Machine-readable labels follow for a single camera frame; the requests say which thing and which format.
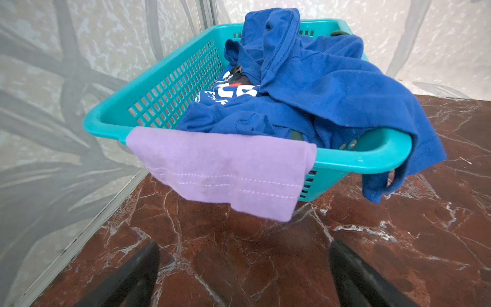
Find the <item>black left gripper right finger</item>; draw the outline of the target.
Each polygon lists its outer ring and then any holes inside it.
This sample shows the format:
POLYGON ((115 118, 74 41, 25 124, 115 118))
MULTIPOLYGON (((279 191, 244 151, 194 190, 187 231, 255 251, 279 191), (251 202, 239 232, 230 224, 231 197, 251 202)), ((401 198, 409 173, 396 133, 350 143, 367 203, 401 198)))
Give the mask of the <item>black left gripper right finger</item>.
POLYGON ((341 306, 417 306, 340 240, 330 245, 329 264, 341 306))

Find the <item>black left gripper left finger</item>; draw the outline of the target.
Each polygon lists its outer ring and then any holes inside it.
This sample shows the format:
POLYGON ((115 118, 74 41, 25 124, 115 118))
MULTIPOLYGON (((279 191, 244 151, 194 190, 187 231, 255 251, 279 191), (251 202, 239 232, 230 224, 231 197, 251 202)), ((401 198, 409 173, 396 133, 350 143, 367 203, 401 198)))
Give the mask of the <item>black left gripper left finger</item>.
POLYGON ((159 247, 152 241, 75 305, 150 306, 159 262, 159 247))

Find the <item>blue t shirt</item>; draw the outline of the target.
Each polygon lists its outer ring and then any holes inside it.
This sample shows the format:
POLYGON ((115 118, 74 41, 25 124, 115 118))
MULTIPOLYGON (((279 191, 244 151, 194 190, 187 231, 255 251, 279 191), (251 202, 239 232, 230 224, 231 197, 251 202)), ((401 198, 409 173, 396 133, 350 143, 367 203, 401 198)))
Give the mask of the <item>blue t shirt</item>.
POLYGON ((225 43, 224 74, 188 107, 178 129, 285 139, 293 129, 303 141, 333 150, 371 130, 408 134, 412 148, 399 167, 361 174, 372 202, 444 161, 415 96, 364 60, 361 38, 334 30, 331 21, 301 23, 295 8, 248 13, 240 40, 225 43))

